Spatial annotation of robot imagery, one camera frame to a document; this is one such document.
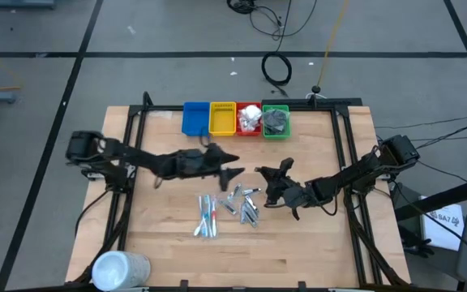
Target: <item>wooden table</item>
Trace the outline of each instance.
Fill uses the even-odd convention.
[[[121,139],[128,107],[109,107],[102,132]],[[376,144],[371,112],[368,107],[350,107],[353,135],[358,155],[368,153]],[[343,129],[341,118],[340,129]],[[296,181],[330,176],[339,171],[332,123],[329,113],[292,112],[292,136],[284,141],[261,137],[218,137],[226,152],[241,159],[230,167],[246,167],[229,184],[246,188],[267,186],[256,166],[278,167],[281,160],[295,162],[288,174]],[[182,112],[150,113],[142,141],[143,150],[155,154],[178,149],[199,148],[197,138],[181,133]],[[345,134],[347,164],[349,150]],[[358,287],[353,248],[343,196],[338,197],[338,214],[326,215],[320,208],[300,208],[301,220],[295,221],[289,208],[262,208],[266,195],[253,195],[260,207],[257,229],[239,224],[239,216],[219,206],[218,238],[192,236],[199,223],[198,195],[219,195],[218,178],[175,179],[163,182],[155,190],[154,175],[139,169],[127,235],[126,251],[145,254],[152,264],[147,286],[179,286],[182,279],[190,286],[296,287],[305,281],[308,287]],[[384,182],[376,186],[387,191]],[[104,182],[90,182],[85,204],[104,190]],[[80,222],[67,280],[73,280],[90,263],[104,238],[111,195],[93,207]],[[391,200],[377,191],[367,196],[375,244],[388,263],[404,280],[409,273],[402,250]],[[334,203],[326,206],[333,210]],[[362,245],[367,281],[372,281],[368,253]]]

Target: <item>metal tool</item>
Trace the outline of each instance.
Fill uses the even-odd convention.
[[[242,194],[242,184],[238,183],[233,191],[228,195],[228,201],[232,201]]]
[[[225,209],[230,212],[230,214],[235,215],[237,214],[237,210],[233,207],[233,205],[228,200],[219,200],[219,204]]]
[[[255,214],[257,214],[257,217],[259,216],[259,209],[255,207],[255,204],[253,203],[253,200],[251,200],[250,196],[244,197],[245,201],[250,205],[250,207],[255,211]]]
[[[250,189],[250,190],[244,190],[242,191],[242,195],[252,195],[256,193],[257,191],[262,191],[262,190],[260,189],[260,187],[257,187],[255,189]]]
[[[244,212],[242,211],[242,206],[241,206],[241,224],[245,224],[246,223],[246,215],[244,214]]]
[[[253,211],[253,209],[248,203],[245,202],[242,204],[241,214],[244,215],[245,220],[251,224],[251,227],[253,228],[257,227],[257,215],[255,214],[255,211]]]

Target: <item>white plastic cup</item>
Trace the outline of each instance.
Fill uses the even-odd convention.
[[[151,273],[145,255],[126,251],[107,251],[98,257],[92,269],[93,284],[102,291],[142,286]]]

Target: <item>black cable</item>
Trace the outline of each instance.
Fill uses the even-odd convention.
[[[80,223],[80,220],[82,219],[82,217],[84,216],[84,214],[94,205],[96,204],[96,202],[98,202],[99,200],[101,200],[107,193],[109,192],[109,190],[105,190],[102,195],[99,195],[96,199],[94,199],[93,202],[91,202],[88,206],[86,206],[86,208],[84,208],[84,210],[82,210],[81,214],[79,215],[79,218],[77,218],[77,222],[75,223],[75,237],[77,237],[77,231],[79,230],[79,223]]]
[[[299,33],[300,31],[302,31],[303,28],[306,27],[306,24],[309,22],[309,19],[311,19],[311,16],[312,16],[313,13],[315,12],[315,8],[316,8],[316,3],[317,3],[317,2],[318,2],[318,0],[315,0],[315,3],[313,4],[313,7],[311,8],[311,12],[310,12],[309,15],[307,16],[307,19],[306,19],[306,21],[304,22],[304,24],[303,24],[299,29],[297,29],[295,32],[291,32],[290,34],[287,34],[287,35],[286,35],[286,34],[284,34],[284,32],[282,32],[282,34],[278,34],[278,35],[277,35],[277,34],[275,34],[275,32],[273,32],[273,33],[265,32],[265,31],[263,31],[262,29],[257,28],[257,27],[255,26],[255,24],[253,23],[253,19],[251,18],[251,13],[250,13],[250,22],[251,22],[251,26],[252,26],[255,30],[257,30],[258,32],[261,32],[261,33],[263,33],[263,34],[265,34],[265,35],[267,35],[267,36],[276,37],[276,39],[273,38],[273,40],[275,40],[275,41],[278,41],[279,38],[282,38],[282,37],[291,37],[291,36],[294,36],[294,35],[296,35],[297,33]],[[254,11],[259,11],[258,8],[267,8],[267,7],[265,7],[265,6],[256,6],[255,9],[254,9]],[[271,9],[269,9],[269,10],[275,15],[275,19],[276,19],[277,21],[273,21],[272,19],[270,19],[270,20],[271,20],[274,24],[278,24],[280,21],[278,21],[279,19],[276,17],[275,12],[273,12]]]
[[[428,168],[431,169],[431,170],[439,171],[441,174],[447,174],[447,175],[453,176],[454,178],[458,178],[458,179],[464,181],[465,183],[467,183],[467,179],[464,179],[464,178],[462,178],[462,177],[459,176],[459,175],[452,174],[452,173],[449,173],[449,172],[447,172],[447,171],[437,169],[437,168],[435,168],[434,166],[430,166],[430,165],[428,165],[428,164],[426,164],[426,163],[424,163],[424,162],[422,162],[422,161],[418,161],[418,163],[421,164],[421,165],[424,165],[425,167],[428,167]]]
[[[463,118],[450,118],[448,120],[441,120],[441,121],[436,121],[436,122],[422,122],[418,124],[413,124],[413,125],[408,125],[408,126],[398,126],[398,127],[375,127],[376,129],[405,129],[405,128],[411,128],[411,127],[419,127],[419,126],[429,126],[429,125],[435,125],[438,123],[443,123],[443,122],[455,122],[455,121],[460,121],[463,119],[467,119],[467,117]]]
[[[399,191],[400,195],[403,197],[403,199],[405,199],[405,201],[407,202],[407,204],[412,207],[414,210],[418,211],[420,215],[424,215],[426,216],[427,218],[429,218],[430,220],[432,220],[433,222],[435,222],[437,225],[443,227],[447,232],[455,235],[455,237],[457,237],[458,239],[460,239],[465,245],[467,245],[467,241],[465,239],[463,239],[459,234],[457,234],[455,231],[449,229],[448,227],[446,227],[444,224],[442,224],[441,222],[435,220],[434,218],[432,218],[431,216],[428,216],[426,215],[420,208],[418,208],[416,205],[414,205],[410,200],[408,200],[406,198],[406,196],[403,194],[403,192],[401,191],[401,189],[399,188],[399,185],[397,184],[397,182],[395,181],[392,181],[393,183],[396,184],[396,188],[397,190]]]
[[[271,204],[264,204],[265,208],[282,208],[285,207],[285,204],[280,204],[280,205],[271,205]]]
[[[291,9],[291,1],[292,0],[289,0],[289,3],[288,3],[288,11],[285,14],[284,30],[282,31],[282,34],[284,34],[286,25],[288,24],[289,10]],[[292,74],[291,62],[289,62],[289,60],[284,55],[278,53],[278,50],[281,48],[283,40],[284,40],[284,37],[281,37],[279,46],[276,47],[276,50],[274,52],[268,52],[267,54],[264,55],[263,61],[260,64],[260,68],[263,71],[264,78],[266,78],[266,80],[271,85],[275,86],[275,88],[277,88],[283,96],[288,97],[288,93],[284,89],[280,88],[280,86],[284,86],[287,83],[289,83],[289,81],[291,80],[291,74]],[[282,60],[282,62],[284,62],[285,66],[288,68],[288,75],[285,77],[285,79],[274,80],[272,79],[272,77],[268,75],[268,73],[266,72],[266,61],[268,60],[269,57],[277,57],[280,60]]]
[[[205,131],[207,131],[208,129],[206,127],[201,127],[201,131],[199,132],[199,143],[201,144],[201,146],[203,147],[208,147],[208,145],[210,144],[211,140],[210,140],[210,135],[209,134],[206,134],[206,135],[203,135],[203,133]],[[203,137],[207,137],[207,143],[203,143]]]
[[[378,191],[378,192],[380,192],[380,193],[382,193],[382,194],[384,194],[384,195],[386,195],[387,197],[390,198],[390,195],[389,195],[386,191],[381,191],[379,188],[375,188],[375,187],[374,187],[374,188],[372,189],[372,191]],[[367,197],[369,194],[370,194],[370,192],[366,193],[366,194],[363,196],[364,199],[366,199],[366,197]],[[352,211],[355,211],[357,208],[360,208],[360,207],[361,207],[361,204],[358,204],[356,207],[354,207],[354,208],[352,209]]]
[[[328,214],[329,216],[335,216],[337,213],[338,213],[338,194],[336,194],[334,196],[334,211],[332,211],[332,213],[330,213],[328,210],[326,210],[323,205],[320,205],[320,207],[322,208],[322,210]]]
[[[460,129],[458,129],[458,130],[452,132],[452,133],[449,133],[449,134],[446,134],[446,135],[442,135],[442,136],[440,136],[439,138],[433,139],[432,141],[428,141],[428,142],[424,143],[423,145],[416,147],[416,149],[428,147],[428,146],[430,146],[430,145],[433,145],[433,144],[435,144],[435,143],[437,143],[437,142],[440,142],[440,141],[442,141],[442,140],[445,140],[445,139],[447,139],[448,137],[453,136],[453,135],[455,135],[455,134],[458,134],[458,133],[460,133],[460,132],[462,132],[462,131],[465,131],[465,130],[467,130],[467,126],[466,126],[466,127],[462,127],[462,128],[460,128]]]

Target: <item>concrete floor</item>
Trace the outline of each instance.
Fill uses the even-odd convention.
[[[0,9],[0,53],[17,57],[2,61],[24,81],[15,104],[0,104],[0,269],[95,3],[58,1],[52,11],[18,8],[13,13],[11,8]],[[303,23],[312,3],[293,2],[290,31]],[[467,33],[467,0],[452,3]],[[259,0],[259,4],[285,16],[285,1]],[[324,50],[341,4],[340,0],[319,0],[310,23],[299,34],[285,38],[281,51]],[[255,22],[271,29],[262,15],[255,15]],[[196,58],[163,58],[145,54],[144,58],[83,60],[7,289],[64,282],[74,224],[88,184],[77,169],[65,165],[63,154],[72,131],[100,130],[108,106],[139,104],[144,90],[150,92],[155,104],[278,98],[260,72],[260,57],[243,58],[239,57],[242,53],[236,53],[264,52],[276,45],[269,36],[256,32],[246,15],[232,12],[224,1],[104,1],[88,52],[228,51],[232,56],[197,58],[206,56],[202,53]],[[351,1],[332,49],[466,52],[443,0]],[[19,58],[15,52],[74,54]],[[361,97],[371,107],[376,126],[467,115],[467,58],[342,57],[329,60],[323,94]],[[293,78],[285,90],[292,98],[302,98],[315,84],[323,59],[302,56],[290,61]],[[278,62],[269,62],[268,71],[275,72],[276,79],[285,74]],[[12,84],[0,68],[0,86]],[[378,134],[434,138],[465,125],[467,121],[407,131],[379,130]],[[427,164],[467,178],[467,140],[444,141],[424,148],[421,155]],[[404,172],[399,180],[426,195],[461,183],[422,165]],[[414,284],[456,287],[455,280],[419,259],[409,258],[409,267]]]

